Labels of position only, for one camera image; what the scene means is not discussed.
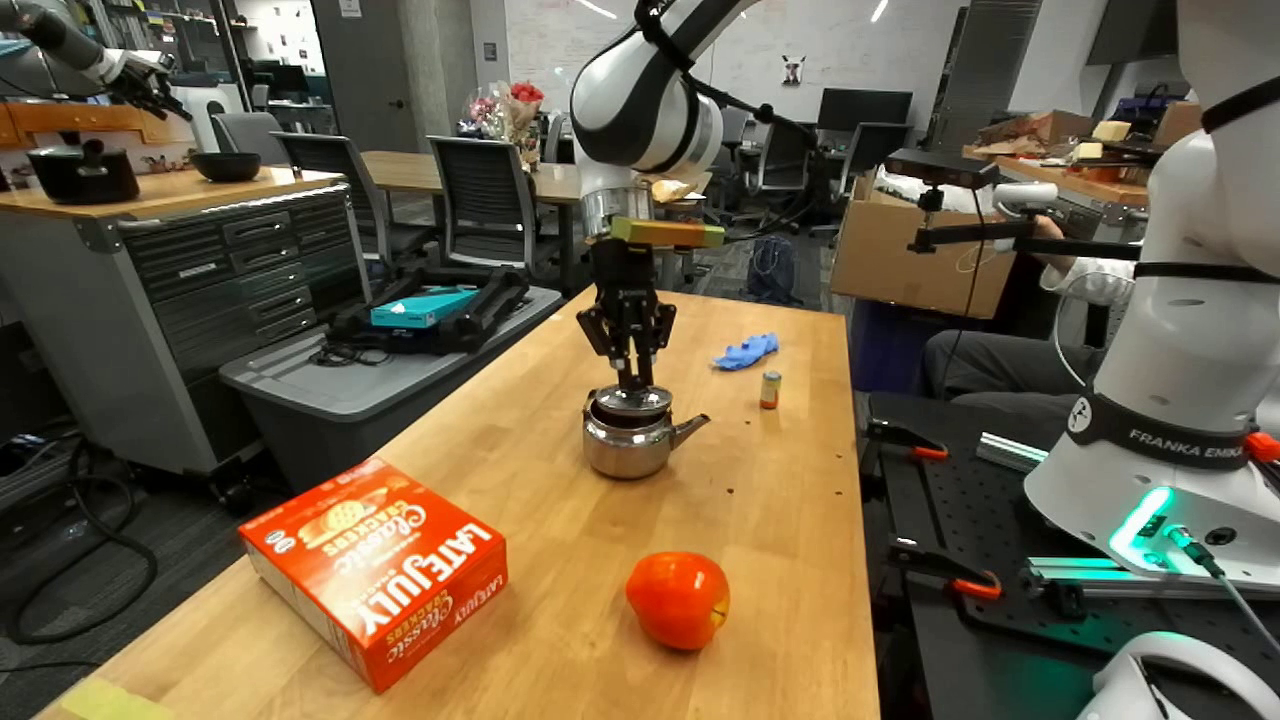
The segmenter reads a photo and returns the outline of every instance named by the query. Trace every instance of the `cable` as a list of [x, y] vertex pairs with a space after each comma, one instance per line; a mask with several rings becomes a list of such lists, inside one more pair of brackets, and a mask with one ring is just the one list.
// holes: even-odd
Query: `cable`
[[1216, 565], [1212, 547], [1199, 546], [1193, 534], [1178, 528], [1174, 534], [1178, 547], [1199, 565], [1212, 579], [1225, 586], [1225, 591], [1235, 600], [1235, 608], [1245, 613], [1245, 620], [1265, 635], [1265, 644], [1280, 656], [1280, 642], [1272, 635], [1272, 627], [1258, 615], [1258, 608], [1245, 600], [1245, 591], [1234, 586], [1234, 578]]
[[1248, 615], [1248, 625], [1272, 644], [1272, 653], [1280, 656], [1280, 642], [1272, 635], [1272, 627], [1258, 615], [1258, 608], [1239, 595], [1239, 587], [1222, 578], [1222, 586], [1227, 587], [1227, 595], [1239, 605], [1239, 613]]
[[[84, 635], [84, 634], [115, 620], [122, 613], [128, 613], [128, 608], [155, 586], [155, 578], [160, 578], [160, 555], [155, 555], [151, 547], [144, 547], [142, 539], [122, 538], [122, 534], [131, 526], [135, 507], [142, 507], [135, 495], [131, 495], [131, 490], [128, 490], [123, 479], [93, 477], [88, 468], [79, 468], [79, 465], [88, 465], [88, 451], [93, 451], [88, 441], [79, 441], [77, 451], [72, 451], [72, 495], [77, 495], [88, 528], [93, 528], [102, 539], [88, 546], [88, 547], [79, 547], [79, 551], [77, 551], [72, 562], [65, 562], [61, 567], [53, 567], [45, 579], [38, 579], [38, 587], [17, 605], [17, 613], [10, 615], [10, 635], [13, 635], [17, 644], [61, 644], [61, 642]], [[115, 486], [115, 490], [128, 495], [128, 507], [123, 507], [123, 515], [115, 522], [115, 528], [109, 528], [109, 526], [98, 515], [98, 507], [93, 507], [93, 500], [88, 500], [88, 490], [93, 490], [93, 486]], [[102, 615], [88, 615], [88, 620], [79, 620], [79, 625], [72, 625], [72, 627], [61, 627], [61, 634], [33, 634], [33, 627], [24, 627], [24, 615], [33, 613], [33, 605], [38, 605], [55, 579], [65, 579], [72, 567], [79, 567], [88, 555], [98, 555], [98, 551], [109, 547], [109, 546], [135, 551], [135, 555], [144, 562], [144, 579], [142, 579], [115, 608], [105, 608]]]
[[1054, 309], [1054, 334], [1050, 334], [1054, 357], [1058, 357], [1058, 363], [1065, 363], [1065, 372], [1073, 375], [1073, 383], [1076, 383], [1080, 393], [1090, 393], [1083, 375], [1076, 372], [1076, 363], [1073, 363], [1069, 351], [1065, 351], [1065, 334], [1060, 334], [1060, 325], [1065, 325], [1065, 301]]
[[[978, 230], [980, 230], [980, 238], [988, 238], [988, 234], [986, 234], [986, 230], [988, 230], [988, 218], [986, 218], [986, 204], [980, 204], [978, 190], [969, 190], [969, 196], [972, 196]], [[988, 239], [978, 246], [960, 317], [972, 311], [978, 282], [980, 282], [980, 271], [986, 271], [986, 255], [988, 255]], [[960, 342], [964, 342], [964, 329], [956, 329], [956, 336], [953, 336], [953, 348], [947, 348], [943, 368], [940, 368], [940, 375], [935, 375], [935, 393], [947, 393], [953, 357], [960, 351]]]

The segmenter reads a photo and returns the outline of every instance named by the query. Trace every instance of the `blue object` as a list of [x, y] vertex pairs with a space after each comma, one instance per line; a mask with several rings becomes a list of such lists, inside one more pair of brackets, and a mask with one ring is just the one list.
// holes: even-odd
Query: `blue object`
[[782, 343], [778, 336], [747, 336], [746, 343], [730, 343], [725, 357], [717, 359], [721, 372], [754, 368], [766, 357], [773, 357]]
[[466, 311], [478, 301], [478, 288], [433, 288], [419, 295], [396, 295], [367, 311], [372, 329], [435, 329], [447, 317]]

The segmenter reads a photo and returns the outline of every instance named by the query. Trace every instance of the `metal kettle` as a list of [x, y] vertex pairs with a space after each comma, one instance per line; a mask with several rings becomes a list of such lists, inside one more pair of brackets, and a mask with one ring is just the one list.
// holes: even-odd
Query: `metal kettle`
[[584, 409], [589, 465], [614, 479], [643, 479], [668, 468], [668, 456], [710, 420], [699, 411], [674, 426], [674, 393], [664, 390], [595, 390]]

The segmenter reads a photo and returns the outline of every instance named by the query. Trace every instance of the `red object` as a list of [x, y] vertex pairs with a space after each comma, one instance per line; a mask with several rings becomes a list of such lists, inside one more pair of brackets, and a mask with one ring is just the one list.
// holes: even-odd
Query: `red object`
[[699, 551], [652, 551], [634, 567], [629, 605], [647, 642], [699, 653], [730, 620], [730, 578]]
[[510, 587], [504, 538], [380, 461], [248, 522], [240, 539], [266, 586], [372, 694]]
[[903, 450], [917, 465], [940, 465], [940, 461], [953, 456], [947, 443], [935, 443], [935, 441], [927, 441], [925, 431], [917, 431], [917, 427], [909, 427], [909, 426], [894, 426], [894, 420], [885, 420], [885, 415], [874, 415], [874, 420], [868, 420], [868, 437], [874, 437], [876, 443], [898, 443], [898, 450]]
[[537, 84], [514, 84], [514, 101], [521, 101], [521, 104], [542, 104], [545, 101], [545, 91], [537, 89]]
[[1005, 586], [1002, 579], [964, 579], [964, 578], [956, 578], [953, 591], [969, 595], [978, 605], [1002, 605], [1005, 600]]
[[1245, 456], [1258, 465], [1280, 465], [1280, 441], [1270, 431], [1248, 431], [1245, 437]]

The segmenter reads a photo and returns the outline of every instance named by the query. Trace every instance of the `kettle spout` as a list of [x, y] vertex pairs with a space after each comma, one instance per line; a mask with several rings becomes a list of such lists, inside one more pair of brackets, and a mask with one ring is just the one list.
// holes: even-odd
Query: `kettle spout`
[[706, 427], [706, 426], [714, 426], [714, 415], [710, 411], [699, 411], [699, 415], [689, 415], [685, 426], [677, 426], [674, 427], [674, 450], [679, 450], [695, 427]]

